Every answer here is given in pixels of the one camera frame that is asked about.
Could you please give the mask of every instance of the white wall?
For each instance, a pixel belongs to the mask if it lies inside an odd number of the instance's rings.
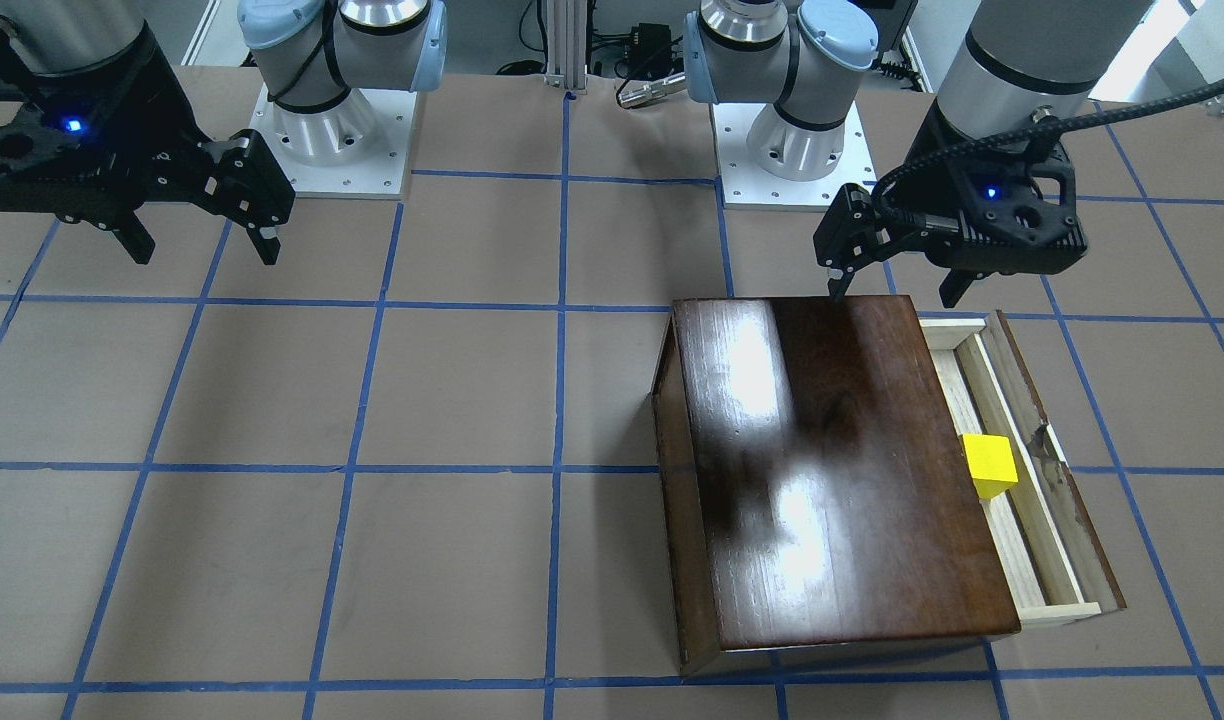
[[[1207,82],[1224,77],[1224,0],[1207,0],[1191,15],[1176,42]]]

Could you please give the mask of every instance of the light wooden drawer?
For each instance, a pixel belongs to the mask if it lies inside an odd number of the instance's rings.
[[[1009,437],[1018,487],[983,500],[1023,629],[1125,607],[1092,520],[1009,321],[923,320],[923,333],[960,433]]]

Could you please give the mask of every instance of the yellow block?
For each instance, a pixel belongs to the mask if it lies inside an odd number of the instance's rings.
[[[1011,441],[1002,436],[977,436],[965,433],[963,451],[968,456],[968,470],[980,500],[1009,491],[1018,481],[1016,460],[1011,456]]]

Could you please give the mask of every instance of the electrical cable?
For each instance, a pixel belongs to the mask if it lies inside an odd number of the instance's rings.
[[[914,158],[913,160],[909,160],[909,163],[905,163],[900,168],[896,168],[885,174],[885,176],[878,179],[878,182],[874,182],[874,189],[871,191],[874,211],[883,220],[892,220],[898,224],[924,228],[928,223],[927,214],[916,213],[909,209],[892,208],[891,204],[887,204],[887,191],[890,191],[901,178],[912,176],[912,174],[918,173],[919,170],[951,158],[965,158],[966,156],[977,154],[977,152],[994,151],[999,149],[999,147],[1034,140],[1037,137],[1061,136],[1066,132],[1080,131],[1081,129],[1095,129],[1109,126],[1109,124],[1149,118],[1151,115],[1166,113],[1169,110],[1175,110],[1176,108],[1184,108],[1185,105],[1193,105],[1195,102],[1209,100],[1212,97],[1220,94],[1224,94],[1224,78],[1202,87],[1196,87],[1192,91],[1182,92],[1180,96],[1164,97],[1164,99],[1159,100],[1141,102],[1138,105],[1129,105],[1127,108],[1119,108],[1118,110],[1089,113],[1087,115],[1078,115],[1077,118],[1065,118],[1059,120],[1048,119],[1044,122],[1037,122],[1033,124],[1033,126],[1024,129],[1015,129],[1013,131],[1000,132],[998,135],[942,147],[935,152],[929,152],[929,154],[923,156],[922,158]],[[621,104],[619,97],[617,99],[617,104]]]
[[[319,40],[315,43],[310,54],[305,56],[300,67],[296,69],[296,73],[293,73],[293,78],[283,86],[283,89],[269,93],[269,102],[279,102],[288,94],[288,92],[293,92],[293,88],[297,86],[297,82],[301,82],[301,78],[305,77],[306,70],[310,70],[310,65],[315,62],[315,59],[323,53],[324,47],[327,47],[328,42],[332,40],[332,20],[337,18],[337,0],[327,0],[327,2],[323,4],[323,10],[321,10],[321,12],[323,13],[321,15],[321,17],[323,17],[323,31],[319,33]]]
[[[540,28],[540,51],[545,55],[545,65],[550,65],[550,38],[545,32],[545,17],[540,12],[540,0],[534,0],[536,5],[536,27]]]
[[[528,20],[528,10],[531,10],[531,6],[535,2],[536,2],[536,0],[528,0],[528,4],[524,5],[524,12],[521,12],[521,15],[519,15],[519,42],[526,49],[531,50],[532,53],[543,53],[543,50],[540,49],[540,47],[530,45],[529,42],[526,40],[526,38],[524,38],[524,20]],[[545,42],[545,34],[543,33],[542,33],[542,42]]]
[[[545,72],[545,65],[540,60],[515,60],[497,69],[498,76],[535,76],[535,73],[542,72]]]
[[[630,108],[625,108],[625,105],[621,104],[621,94],[622,92],[625,92],[625,86],[630,84],[630,81],[634,80],[634,76],[636,76],[636,73],[643,72],[644,69],[647,69],[647,65],[652,64],[652,60],[656,60],[659,56],[661,56],[663,51],[672,50],[674,45],[679,45],[681,42],[683,40],[684,37],[679,36],[673,38],[673,40],[670,42],[670,45],[657,47],[656,53],[654,53],[652,55],[647,55],[647,59],[644,59],[641,62],[639,62],[639,67],[635,67],[630,70],[630,72],[625,73],[625,82],[622,82],[621,87],[616,88],[616,96],[612,96],[613,99],[616,99],[616,104],[618,108],[621,108],[622,110],[630,110]]]

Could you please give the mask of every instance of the wooden drawer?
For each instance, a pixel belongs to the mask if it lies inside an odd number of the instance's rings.
[[[980,507],[1023,628],[1125,607],[1004,313],[920,324],[955,429],[1009,437],[1013,447],[1018,487]]]
[[[1124,606],[1001,315],[681,301],[652,389],[682,670],[958,648]],[[1011,438],[979,501],[958,433]]]

